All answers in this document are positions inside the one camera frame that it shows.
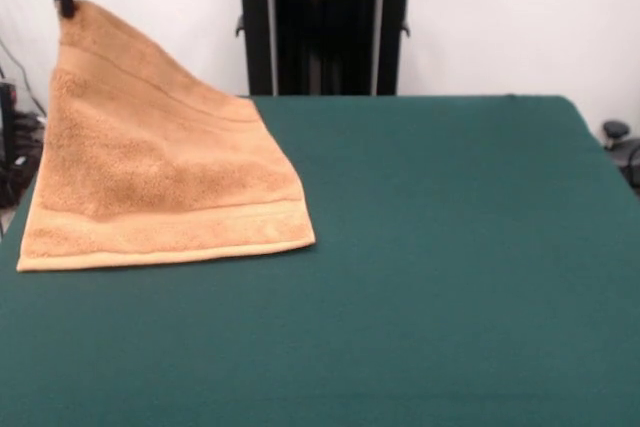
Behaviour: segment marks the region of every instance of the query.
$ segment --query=black stand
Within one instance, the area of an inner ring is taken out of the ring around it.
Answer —
[[[394,95],[407,0],[242,0],[251,95]]]

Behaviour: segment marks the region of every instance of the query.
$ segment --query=white wall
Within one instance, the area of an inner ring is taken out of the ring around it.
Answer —
[[[246,93],[240,0],[93,0],[147,32],[187,68]],[[640,0],[411,0],[402,94],[562,94],[590,127],[640,132]],[[0,35],[46,99],[57,24],[51,0],[0,0]],[[6,58],[0,61],[8,69]]]

